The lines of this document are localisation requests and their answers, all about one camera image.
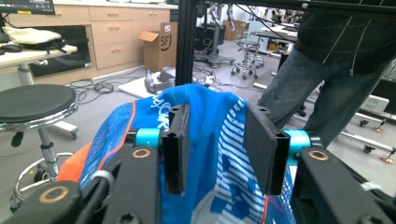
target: floor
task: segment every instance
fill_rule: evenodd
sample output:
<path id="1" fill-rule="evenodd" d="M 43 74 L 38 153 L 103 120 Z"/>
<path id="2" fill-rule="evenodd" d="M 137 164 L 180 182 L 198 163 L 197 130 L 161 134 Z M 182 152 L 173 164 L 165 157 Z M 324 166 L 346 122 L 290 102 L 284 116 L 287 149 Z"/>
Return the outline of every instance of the floor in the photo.
<path id="1" fill-rule="evenodd" d="M 219 46 L 220 55 L 235 57 L 237 62 L 243 59 L 243 51 L 232 41 L 225 41 Z M 262 89 L 253 87 L 254 83 L 268 85 L 271 83 L 272 72 L 277 70 L 279 59 L 263 56 L 265 66 L 258 69 L 258 77 L 247 76 L 242 79 L 240 75 L 231 76 L 232 66 L 220 63 L 218 68 L 212 69 L 207 63 L 195 63 L 194 77 L 197 82 L 205 82 L 205 74 L 213 71 L 215 79 L 212 87 L 215 91 L 233 92 L 251 104 L 257 104 L 262 94 Z M 119 91 L 118 86 L 145 75 L 143 67 L 122 71 L 110 76 L 95 79 L 93 81 L 78 81 L 72 84 L 80 92 L 80 105 L 78 111 L 66 118 L 65 121 L 79 127 L 77 139 L 73 139 L 70 133 L 63 132 L 54 127 L 48 127 L 49 138 L 55 145 L 57 152 L 76 152 L 94 137 L 101 123 L 117 106 L 136 100 L 130 94 Z M 312 105 L 307 104 L 306 112 L 312 111 Z M 302 128 L 304 123 L 298 119 L 292 119 L 287 128 Z M 346 129 L 350 133 L 358 134 L 373 141 L 390 147 L 396 146 L 396 126 L 394 123 L 386 122 L 381 130 L 376 133 L 374 129 L 379 123 L 369 122 L 364 127 L 360 126 L 360 119 L 353 118 Z M 24 135 L 20 147 L 13 148 L 10 145 L 11 138 L 15 133 L 0 133 L 0 223 L 11 215 L 9 211 L 9 198 L 18 175 L 33 161 L 42 158 L 40 152 L 40 140 L 37 131 L 28 131 Z M 388 195 L 396 195 L 396 165 L 382 162 L 379 158 L 388 155 L 389 152 L 381 149 L 371 153 L 363 152 L 363 144 L 360 142 L 338 136 L 328 148 L 339 159 L 366 179 L 378 184 Z"/>

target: drawer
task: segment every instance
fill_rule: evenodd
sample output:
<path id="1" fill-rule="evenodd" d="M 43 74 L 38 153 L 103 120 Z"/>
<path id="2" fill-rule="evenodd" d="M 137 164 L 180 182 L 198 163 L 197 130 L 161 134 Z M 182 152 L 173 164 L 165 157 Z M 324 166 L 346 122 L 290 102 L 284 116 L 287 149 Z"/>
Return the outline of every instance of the drawer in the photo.
<path id="1" fill-rule="evenodd" d="M 55 6 L 55 16 L 9 14 L 9 21 L 17 27 L 87 25 L 90 11 L 84 6 Z"/>
<path id="2" fill-rule="evenodd" d="M 131 63 L 143 58 L 143 48 L 132 43 L 95 46 L 96 67 L 105 68 L 122 63 Z"/>
<path id="3" fill-rule="evenodd" d="M 133 21 L 93 21 L 94 45 L 132 42 L 134 40 Z"/>
<path id="4" fill-rule="evenodd" d="M 90 7 L 91 21 L 132 20 L 133 11 L 129 7 Z"/>

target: desk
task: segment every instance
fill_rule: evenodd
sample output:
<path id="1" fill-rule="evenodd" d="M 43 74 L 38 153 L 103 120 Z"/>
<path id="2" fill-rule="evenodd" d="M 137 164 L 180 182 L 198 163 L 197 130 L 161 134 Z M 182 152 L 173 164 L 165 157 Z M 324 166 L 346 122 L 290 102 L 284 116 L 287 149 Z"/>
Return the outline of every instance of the desk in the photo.
<path id="1" fill-rule="evenodd" d="M 74 46 L 65 46 L 64 50 L 67 54 L 70 54 L 74 51 L 77 51 L 77 48 Z M 28 64 L 34 63 L 35 61 L 42 61 L 49 58 L 63 56 L 64 53 L 60 50 L 51 50 L 50 54 L 48 54 L 44 50 L 29 50 L 24 49 L 20 53 L 6 53 L 0 56 L 0 69 L 8 68 L 12 66 L 17 66 L 18 71 L 11 73 L 12 75 L 19 76 L 22 85 L 34 85 L 32 74 L 30 73 Z M 78 127 L 66 123 L 64 121 L 60 121 L 54 124 L 54 126 L 66 130 L 70 132 L 73 138 L 76 138 L 76 132 L 78 131 Z"/>

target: jeans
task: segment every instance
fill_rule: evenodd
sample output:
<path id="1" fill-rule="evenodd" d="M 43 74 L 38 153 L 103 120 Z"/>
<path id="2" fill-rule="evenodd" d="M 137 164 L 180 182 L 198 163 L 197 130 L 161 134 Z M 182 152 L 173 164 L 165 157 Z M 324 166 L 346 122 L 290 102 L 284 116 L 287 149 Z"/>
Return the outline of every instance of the jeans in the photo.
<path id="1" fill-rule="evenodd" d="M 268 117 L 277 128 L 283 128 L 324 81 L 314 112 L 304 128 L 316 132 L 327 147 L 347 126 L 381 78 L 380 72 L 352 77 L 351 68 L 352 62 L 326 65 L 294 50 L 262 94 L 259 105 L 270 111 Z"/>

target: cardboard box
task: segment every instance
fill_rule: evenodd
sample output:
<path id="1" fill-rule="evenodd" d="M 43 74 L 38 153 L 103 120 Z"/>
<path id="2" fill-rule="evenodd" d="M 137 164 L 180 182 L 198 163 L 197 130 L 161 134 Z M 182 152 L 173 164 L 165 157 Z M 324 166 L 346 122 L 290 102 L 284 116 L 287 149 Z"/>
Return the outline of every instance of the cardboard box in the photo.
<path id="1" fill-rule="evenodd" d="M 223 24 L 226 26 L 225 30 L 225 40 L 237 40 L 244 38 L 245 26 L 246 23 L 244 21 L 233 21 L 233 25 L 235 29 L 231 31 L 230 23 L 228 21 L 223 21 Z"/>
<path id="2" fill-rule="evenodd" d="M 149 70 L 176 67 L 177 22 L 162 22 L 159 31 L 143 31 L 139 39 L 145 41 L 144 64 Z"/>

